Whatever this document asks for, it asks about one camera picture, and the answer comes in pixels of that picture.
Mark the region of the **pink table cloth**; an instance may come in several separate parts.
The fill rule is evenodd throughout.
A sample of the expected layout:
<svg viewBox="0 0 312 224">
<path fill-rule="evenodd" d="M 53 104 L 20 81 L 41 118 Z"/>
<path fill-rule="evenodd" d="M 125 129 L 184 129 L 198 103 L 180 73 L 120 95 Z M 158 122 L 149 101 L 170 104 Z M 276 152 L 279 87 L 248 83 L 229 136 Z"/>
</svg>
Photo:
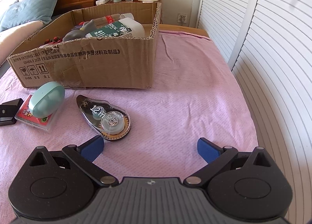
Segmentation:
<svg viewBox="0 0 312 224">
<path fill-rule="evenodd" d="M 205 165 L 197 153 L 201 137 L 246 152 L 258 144 L 241 89 L 215 44 L 191 34 L 160 32 L 150 89 L 68 89 L 50 131 L 21 122 L 1 127 L 1 223 L 15 217 L 8 188 L 35 147 L 58 151 L 95 136 L 77 106 L 78 95 L 106 100 L 131 118 L 127 136 L 107 141 L 95 161 L 118 179 L 186 178 Z"/>
</svg>

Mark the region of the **correction tape dispenser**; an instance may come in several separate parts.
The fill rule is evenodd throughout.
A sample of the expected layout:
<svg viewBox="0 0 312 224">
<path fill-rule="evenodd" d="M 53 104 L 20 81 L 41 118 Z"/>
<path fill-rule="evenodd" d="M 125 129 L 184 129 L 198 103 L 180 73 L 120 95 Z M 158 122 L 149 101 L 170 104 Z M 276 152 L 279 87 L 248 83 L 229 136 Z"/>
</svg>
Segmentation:
<svg viewBox="0 0 312 224">
<path fill-rule="evenodd" d="M 121 140 L 129 133 L 130 116 L 121 107 L 81 94 L 77 96 L 76 102 L 88 125 L 105 140 Z"/>
</svg>

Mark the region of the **grey shark toy figure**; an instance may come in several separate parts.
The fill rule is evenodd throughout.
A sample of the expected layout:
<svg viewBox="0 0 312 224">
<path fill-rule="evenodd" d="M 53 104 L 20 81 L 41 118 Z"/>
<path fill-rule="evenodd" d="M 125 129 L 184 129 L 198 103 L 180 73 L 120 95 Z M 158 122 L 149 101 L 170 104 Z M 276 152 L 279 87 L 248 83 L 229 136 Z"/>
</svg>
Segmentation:
<svg viewBox="0 0 312 224">
<path fill-rule="evenodd" d="M 84 38 L 88 33 L 96 29 L 94 20 L 90 20 L 89 22 L 85 22 L 80 29 L 74 29 L 67 33 L 63 38 L 63 42 Z"/>
</svg>

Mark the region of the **cardboard box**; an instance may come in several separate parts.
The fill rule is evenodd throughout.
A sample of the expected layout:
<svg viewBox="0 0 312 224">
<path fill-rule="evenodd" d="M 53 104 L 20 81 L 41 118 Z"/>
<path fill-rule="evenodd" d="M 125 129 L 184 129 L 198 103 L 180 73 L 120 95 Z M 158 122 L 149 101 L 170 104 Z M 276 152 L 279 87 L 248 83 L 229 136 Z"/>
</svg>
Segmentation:
<svg viewBox="0 0 312 224">
<path fill-rule="evenodd" d="M 111 14 L 131 13 L 144 37 L 81 38 L 45 46 L 73 27 Z M 113 3 L 65 13 L 24 40 L 8 63 L 25 88 L 56 81 L 69 89 L 147 89 L 153 85 L 161 3 Z"/>
</svg>

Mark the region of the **red playing card box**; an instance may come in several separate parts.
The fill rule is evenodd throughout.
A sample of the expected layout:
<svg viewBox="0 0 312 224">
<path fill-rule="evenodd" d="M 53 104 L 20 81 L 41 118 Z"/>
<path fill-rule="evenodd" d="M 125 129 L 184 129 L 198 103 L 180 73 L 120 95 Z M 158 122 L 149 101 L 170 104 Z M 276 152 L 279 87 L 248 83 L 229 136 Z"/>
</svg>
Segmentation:
<svg viewBox="0 0 312 224">
<path fill-rule="evenodd" d="M 55 111 L 48 117 L 36 118 L 31 114 L 28 107 L 31 97 L 32 94 L 29 94 L 27 96 L 26 100 L 22 103 L 21 107 L 19 108 L 14 118 L 17 121 L 20 121 L 26 125 L 32 126 L 45 132 L 49 132 L 56 123 L 59 111 L 58 110 Z"/>
</svg>

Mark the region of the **wall power outlet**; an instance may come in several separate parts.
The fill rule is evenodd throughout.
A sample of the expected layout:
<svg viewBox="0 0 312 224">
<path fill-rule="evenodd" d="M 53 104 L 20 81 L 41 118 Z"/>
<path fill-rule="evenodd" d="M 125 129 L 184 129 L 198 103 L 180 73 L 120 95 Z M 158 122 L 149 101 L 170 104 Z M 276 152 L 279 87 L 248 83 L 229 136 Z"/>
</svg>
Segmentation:
<svg viewBox="0 0 312 224">
<path fill-rule="evenodd" d="M 178 13 L 177 15 L 177 22 L 184 24 L 187 20 L 187 14 L 183 14 L 183 13 Z"/>
</svg>

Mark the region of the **wooden nightstand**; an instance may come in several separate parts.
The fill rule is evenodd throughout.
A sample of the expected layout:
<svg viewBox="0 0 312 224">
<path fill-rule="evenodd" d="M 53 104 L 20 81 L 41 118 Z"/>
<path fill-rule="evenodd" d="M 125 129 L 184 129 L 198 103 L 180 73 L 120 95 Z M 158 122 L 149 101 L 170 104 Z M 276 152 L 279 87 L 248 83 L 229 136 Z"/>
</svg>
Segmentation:
<svg viewBox="0 0 312 224">
<path fill-rule="evenodd" d="M 151 2 L 146 2 L 146 1 L 144 2 L 144 1 L 140 1 L 140 0 L 132 0 L 132 1 L 122 0 L 121 2 L 118 2 L 117 4 L 120 4 L 120 3 L 151 3 Z M 162 0 L 158 0 L 157 2 L 153 2 L 153 3 L 162 3 Z M 114 1 L 110 0 L 106 4 L 114 4 Z"/>
</svg>

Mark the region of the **light blue egg case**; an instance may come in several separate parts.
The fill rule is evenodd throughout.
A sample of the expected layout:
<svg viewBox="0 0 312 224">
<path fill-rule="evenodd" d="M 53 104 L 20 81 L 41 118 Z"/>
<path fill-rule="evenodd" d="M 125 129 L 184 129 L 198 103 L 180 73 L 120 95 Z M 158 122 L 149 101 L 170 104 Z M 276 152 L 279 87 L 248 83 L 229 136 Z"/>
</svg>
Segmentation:
<svg viewBox="0 0 312 224">
<path fill-rule="evenodd" d="M 45 118 L 57 111 L 64 99 L 64 87 L 58 82 L 50 81 L 32 94 L 28 108 L 34 117 Z"/>
</svg>

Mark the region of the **fish oil capsule bottle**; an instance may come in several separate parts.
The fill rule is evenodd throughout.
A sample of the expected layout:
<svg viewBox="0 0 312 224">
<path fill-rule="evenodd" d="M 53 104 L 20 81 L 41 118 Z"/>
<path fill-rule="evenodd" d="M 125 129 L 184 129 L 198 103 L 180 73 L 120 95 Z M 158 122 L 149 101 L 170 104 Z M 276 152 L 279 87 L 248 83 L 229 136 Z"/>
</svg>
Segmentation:
<svg viewBox="0 0 312 224">
<path fill-rule="evenodd" d="M 107 16 L 103 16 L 103 17 L 94 19 L 94 25 L 96 26 L 96 28 L 100 28 L 100 27 L 103 27 L 105 25 L 116 22 L 118 20 L 122 20 L 124 18 L 130 18 L 130 19 L 134 20 L 134 16 L 132 13 L 112 14 L 112 15 L 107 15 Z"/>
</svg>

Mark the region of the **white louvered closet door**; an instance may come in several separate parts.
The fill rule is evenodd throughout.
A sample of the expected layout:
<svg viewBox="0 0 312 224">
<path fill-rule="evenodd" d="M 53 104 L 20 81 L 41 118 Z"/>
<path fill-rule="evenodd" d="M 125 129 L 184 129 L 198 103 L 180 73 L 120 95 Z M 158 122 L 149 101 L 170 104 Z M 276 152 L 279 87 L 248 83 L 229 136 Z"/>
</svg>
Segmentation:
<svg viewBox="0 0 312 224">
<path fill-rule="evenodd" d="M 258 144 L 293 189 L 287 218 L 311 220 L 311 0 L 201 0 L 209 34 L 249 107 Z"/>
</svg>

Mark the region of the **red toy train block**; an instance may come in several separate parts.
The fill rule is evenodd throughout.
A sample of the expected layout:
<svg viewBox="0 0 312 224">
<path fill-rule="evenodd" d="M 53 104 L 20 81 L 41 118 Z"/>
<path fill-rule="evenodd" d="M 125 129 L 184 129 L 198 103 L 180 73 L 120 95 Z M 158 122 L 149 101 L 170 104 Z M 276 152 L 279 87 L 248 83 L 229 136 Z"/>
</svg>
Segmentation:
<svg viewBox="0 0 312 224">
<path fill-rule="evenodd" d="M 45 45 L 51 45 L 51 44 L 57 44 L 57 43 L 60 43 L 60 42 L 62 42 L 63 41 L 63 39 L 61 38 L 61 37 L 59 37 L 59 36 L 55 36 L 54 38 L 52 38 L 52 39 L 47 39 L 46 41 L 45 41 Z"/>
</svg>

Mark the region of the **blue pillow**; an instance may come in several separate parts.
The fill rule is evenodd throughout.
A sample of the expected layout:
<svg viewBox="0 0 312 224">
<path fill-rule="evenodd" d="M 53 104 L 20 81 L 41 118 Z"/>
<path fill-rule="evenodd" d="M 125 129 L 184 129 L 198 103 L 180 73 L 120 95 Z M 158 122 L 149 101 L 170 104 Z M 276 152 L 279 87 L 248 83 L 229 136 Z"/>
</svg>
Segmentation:
<svg viewBox="0 0 312 224">
<path fill-rule="evenodd" d="M 10 5 L 1 18 L 1 31 L 35 20 L 50 23 L 57 1 L 22 0 Z"/>
</svg>

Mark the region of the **white medical swab container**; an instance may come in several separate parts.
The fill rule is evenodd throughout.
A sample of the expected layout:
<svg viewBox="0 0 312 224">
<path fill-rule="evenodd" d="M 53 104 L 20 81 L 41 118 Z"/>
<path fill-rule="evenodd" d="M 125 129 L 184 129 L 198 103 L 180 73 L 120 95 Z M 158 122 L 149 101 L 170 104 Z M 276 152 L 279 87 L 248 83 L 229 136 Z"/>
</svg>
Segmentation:
<svg viewBox="0 0 312 224">
<path fill-rule="evenodd" d="M 145 29 L 141 23 L 126 17 L 100 27 L 86 37 L 145 37 Z"/>
</svg>

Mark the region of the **black flat case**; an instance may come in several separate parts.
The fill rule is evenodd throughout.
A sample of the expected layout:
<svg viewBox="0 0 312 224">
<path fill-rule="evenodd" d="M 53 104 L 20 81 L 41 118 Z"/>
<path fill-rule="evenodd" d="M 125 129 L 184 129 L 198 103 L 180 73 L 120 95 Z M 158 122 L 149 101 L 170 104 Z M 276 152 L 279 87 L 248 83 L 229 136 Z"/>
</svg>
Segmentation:
<svg viewBox="0 0 312 224">
<path fill-rule="evenodd" d="M 0 104 L 0 126 L 14 125 L 17 122 L 15 115 L 22 104 L 22 98 Z"/>
</svg>

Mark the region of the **pink quilt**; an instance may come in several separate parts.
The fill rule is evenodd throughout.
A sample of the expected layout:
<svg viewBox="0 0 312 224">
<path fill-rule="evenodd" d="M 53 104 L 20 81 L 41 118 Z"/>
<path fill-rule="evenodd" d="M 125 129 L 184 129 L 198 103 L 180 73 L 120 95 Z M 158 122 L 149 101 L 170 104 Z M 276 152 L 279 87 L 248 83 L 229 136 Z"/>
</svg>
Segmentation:
<svg viewBox="0 0 312 224">
<path fill-rule="evenodd" d="M 1 32 L 0 65 L 28 37 L 42 29 L 45 24 L 40 20 L 24 23 Z"/>
</svg>

